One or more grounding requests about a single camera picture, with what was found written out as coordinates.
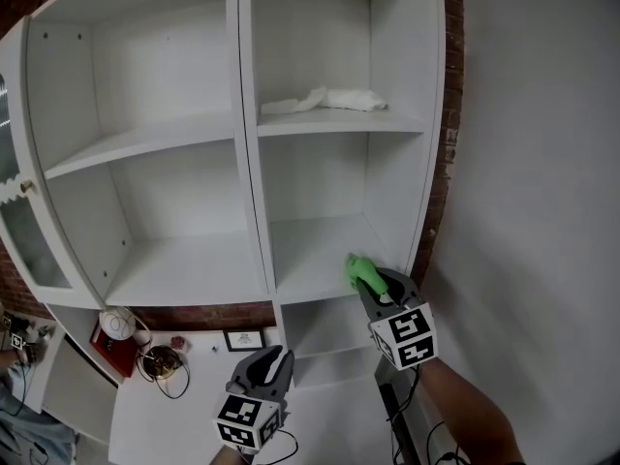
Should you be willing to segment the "black framed picture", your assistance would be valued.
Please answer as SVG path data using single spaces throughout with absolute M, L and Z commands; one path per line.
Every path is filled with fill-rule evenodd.
M 255 352 L 266 347 L 264 331 L 262 329 L 226 329 L 223 331 L 224 340 L 229 352 Z

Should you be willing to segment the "white side cabinet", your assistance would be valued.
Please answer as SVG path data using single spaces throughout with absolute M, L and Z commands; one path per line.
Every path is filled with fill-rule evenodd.
M 55 327 L 44 355 L 15 381 L 14 396 L 104 446 L 109 444 L 117 387 L 93 368 Z

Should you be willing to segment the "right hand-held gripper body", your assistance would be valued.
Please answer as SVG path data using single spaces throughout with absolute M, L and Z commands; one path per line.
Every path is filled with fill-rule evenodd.
M 375 344 L 398 371 L 437 356 L 437 330 L 427 303 L 370 324 Z

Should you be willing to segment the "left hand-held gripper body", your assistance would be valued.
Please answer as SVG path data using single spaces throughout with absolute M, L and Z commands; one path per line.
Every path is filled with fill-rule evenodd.
M 264 396 L 230 382 L 217 400 L 212 421 L 224 446 L 257 454 L 284 425 L 286 410 L 285 399 Z

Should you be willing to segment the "white table top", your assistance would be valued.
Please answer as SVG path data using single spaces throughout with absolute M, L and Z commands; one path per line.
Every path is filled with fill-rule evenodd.
M 186 332 L 187 366 L 162 393 L 140 372 L 119 387 L 108 459 L 115 465 L 209 465 L 222 447 L 212 417 L 242 353 L 220 331 Z M 387 412 L 372 377 L 287 395 L 289 416 L 256 461 L 279 465 L 388 465 Z

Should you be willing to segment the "person's left forearm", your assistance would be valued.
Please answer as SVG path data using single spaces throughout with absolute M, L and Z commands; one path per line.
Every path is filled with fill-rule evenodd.
M 222 446 L 209 462 L 209 465 L 253 465 L 254 455 L 239 449 Z

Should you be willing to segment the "person's right forearm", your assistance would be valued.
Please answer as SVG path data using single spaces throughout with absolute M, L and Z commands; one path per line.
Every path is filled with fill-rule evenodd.
M 481 390 L 437 357 L 420 382 L 471 465 L 525 465 L 509 419 Z

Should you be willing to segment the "green cloth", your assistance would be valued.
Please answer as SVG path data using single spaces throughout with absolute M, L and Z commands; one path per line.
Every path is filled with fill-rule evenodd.
M 374 263 L 364 257 L 349 253 L 345 259 L 345 275 L 351 287 L 357 291 L 357 281 L 363 281 L 376 295 L 388 292 L 387 282 L 379 275 Z

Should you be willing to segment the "white crumpled paper towel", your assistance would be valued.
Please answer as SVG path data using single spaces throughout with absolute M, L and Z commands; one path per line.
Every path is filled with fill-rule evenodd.
M 373 111 L 385 109 L 388 103 L 371 90 L 315 88 L 302 100 L 287 99 L 261 105 L 261 115 L 305 112 L 311 109 L 350 109 Z

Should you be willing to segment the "grey metal strip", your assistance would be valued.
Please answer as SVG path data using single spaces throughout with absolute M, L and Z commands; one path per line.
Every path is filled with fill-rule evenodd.
M 419 465 L 418 455 L 406 421 L 414 389 L 412 371 L 401 374 L 382 357 L 375 379 L 387 411 L 390 439 L 390 465 Z

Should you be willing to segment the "white shelving cabinet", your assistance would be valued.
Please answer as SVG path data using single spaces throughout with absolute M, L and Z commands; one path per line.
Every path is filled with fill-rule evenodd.
M 349 253 L 410 272 L 444 88 L 443 0 L 52 0 L 32 129 L 102 303 L 272 300 L 301 385 L 373 366 Z M 261 115 L 324 85 L 385 109 Z

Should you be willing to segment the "red book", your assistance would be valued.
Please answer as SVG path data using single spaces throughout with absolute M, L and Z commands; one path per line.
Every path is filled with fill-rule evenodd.
M 133 337 L 125 340 L 112 339 L 96 324 L 90 344 L 123 377 L 132 376 L 139 350 Z

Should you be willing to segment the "white ribbed glass cabinet door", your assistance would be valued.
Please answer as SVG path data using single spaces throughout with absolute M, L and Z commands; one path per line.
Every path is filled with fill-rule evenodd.
M 29 19 L 0 39 L 0 239 L 33 296 L 44 304 L 100 309 L 60 225 L 36 150 L 27 98 Z M 19 183 L 36 192 L 23 195 Z

